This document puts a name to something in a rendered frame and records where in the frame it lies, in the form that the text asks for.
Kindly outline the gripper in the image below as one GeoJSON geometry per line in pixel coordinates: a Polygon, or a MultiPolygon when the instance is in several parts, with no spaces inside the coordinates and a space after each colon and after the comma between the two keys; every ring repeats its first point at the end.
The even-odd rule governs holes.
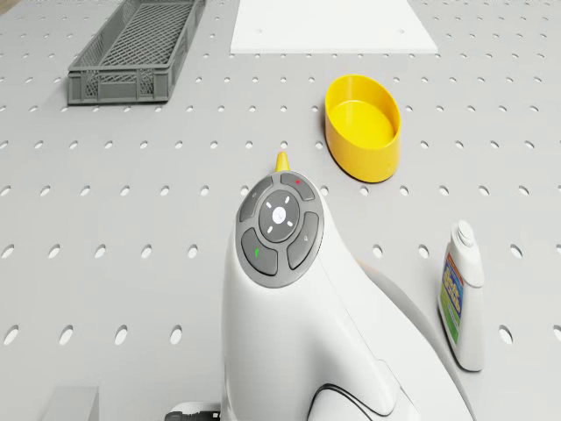
{"type": "Polygon", "coordinates": [[[221,421],[219,403],[178,403],[164,421],[221,421]]]}

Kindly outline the small white bottle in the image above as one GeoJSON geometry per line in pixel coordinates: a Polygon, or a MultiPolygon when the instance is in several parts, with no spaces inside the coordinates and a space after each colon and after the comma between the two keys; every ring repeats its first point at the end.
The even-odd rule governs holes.
{"type": "Polygon", "coordinates": [[[474,231],[461,219],[452,225],[445,250],[438,309],[459,366],[471,372],[484,367],[484,283],[474,231]]]}

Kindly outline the dark grey basket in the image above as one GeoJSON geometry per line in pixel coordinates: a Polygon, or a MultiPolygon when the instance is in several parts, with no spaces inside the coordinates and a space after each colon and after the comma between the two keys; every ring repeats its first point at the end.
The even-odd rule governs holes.
{"type": "Polygon", "coordinates": [[[69,105],[165,103],[206,0],[123,0],[68,68],[69,105]]]}

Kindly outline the yellow bowl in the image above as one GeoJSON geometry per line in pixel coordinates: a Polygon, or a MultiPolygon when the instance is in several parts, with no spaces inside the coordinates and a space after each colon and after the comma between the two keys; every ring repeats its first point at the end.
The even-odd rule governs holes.
{"type": "Polygon", "coordinates": [[[324,99],[324,131],[335,162],[350,176],[383,182],[396,172],[401,114],[392,95],[365,75],[342,75],[324,99]]]}

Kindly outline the white board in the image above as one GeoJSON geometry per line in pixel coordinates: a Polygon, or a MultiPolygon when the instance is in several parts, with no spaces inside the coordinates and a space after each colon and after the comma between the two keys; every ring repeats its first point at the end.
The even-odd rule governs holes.
{"type": "Polygon", "coordinates": [[[234,54],[435,54],[408,0],[240,0],[234,54]]]}

